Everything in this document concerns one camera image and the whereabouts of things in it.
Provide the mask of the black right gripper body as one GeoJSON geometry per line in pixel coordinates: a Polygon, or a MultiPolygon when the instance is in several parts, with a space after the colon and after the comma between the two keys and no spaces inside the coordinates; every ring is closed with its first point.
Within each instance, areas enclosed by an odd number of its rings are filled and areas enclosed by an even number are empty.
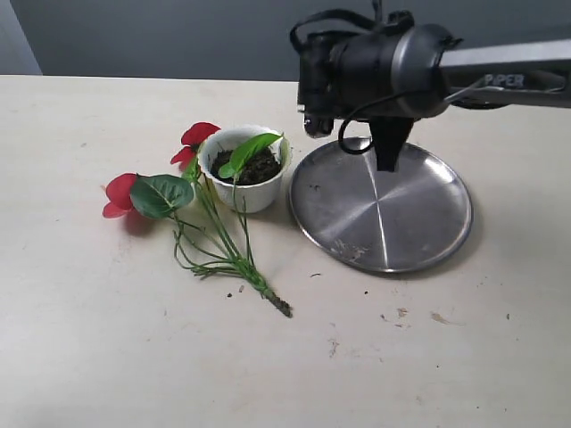
{"type": "Polygon", "coordinates": [[[344,119],[351,107],[343,101],[337,85],[335,52],[356,33],[310,33],[296,38],[299,55],[297,104],[303,112],[303,127],[310,137],[330,136],[334,121],[344,119]]]}

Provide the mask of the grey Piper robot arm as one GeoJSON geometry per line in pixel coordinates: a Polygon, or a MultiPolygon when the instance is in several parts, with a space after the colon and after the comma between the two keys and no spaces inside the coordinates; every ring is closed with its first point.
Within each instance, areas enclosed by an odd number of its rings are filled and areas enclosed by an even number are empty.
{"type": "Polygon", "coordinates": [[[349,154],[344,130],[365,122],[377,170],[393,172],[414,124],[453,104],[466,108],[570,105],[569,39],[461,47],[438,25],[388,24],[364,33],[323,31],[290,41],[300,59],[297,103],[308,136],[329,136],[349,154]]]}

